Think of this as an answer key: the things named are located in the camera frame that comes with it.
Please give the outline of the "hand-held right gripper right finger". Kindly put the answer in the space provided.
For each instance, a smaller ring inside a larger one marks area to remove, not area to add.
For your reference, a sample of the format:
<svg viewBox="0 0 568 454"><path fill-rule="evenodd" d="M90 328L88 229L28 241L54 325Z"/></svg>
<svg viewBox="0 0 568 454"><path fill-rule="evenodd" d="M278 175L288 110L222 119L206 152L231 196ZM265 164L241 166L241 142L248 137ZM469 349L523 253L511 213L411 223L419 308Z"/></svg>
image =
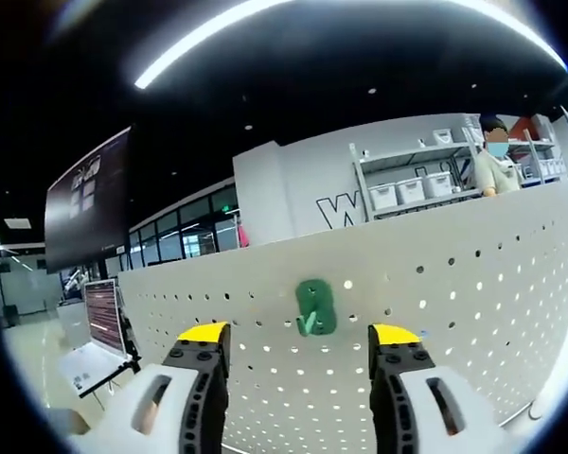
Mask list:
<svg viewBox="0 0 568 454"><path fill-rule="evenodd" d="M434 363L419 336L367 328L369 407L379 453L501 453L507 433L465 379Z"/></svg>

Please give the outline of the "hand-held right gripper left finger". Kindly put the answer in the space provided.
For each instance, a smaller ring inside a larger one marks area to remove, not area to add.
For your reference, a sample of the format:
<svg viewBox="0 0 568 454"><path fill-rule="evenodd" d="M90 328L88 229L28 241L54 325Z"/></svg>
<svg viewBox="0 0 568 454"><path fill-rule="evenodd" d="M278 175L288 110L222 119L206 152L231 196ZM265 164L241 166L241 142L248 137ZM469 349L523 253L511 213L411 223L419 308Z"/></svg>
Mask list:
<svg viewBox="0 0 568 454"><path fill-rule="evenodd" d="M231 328L196 325L141 370L94 428L96 453L220 453L229 404Z"/></svg>

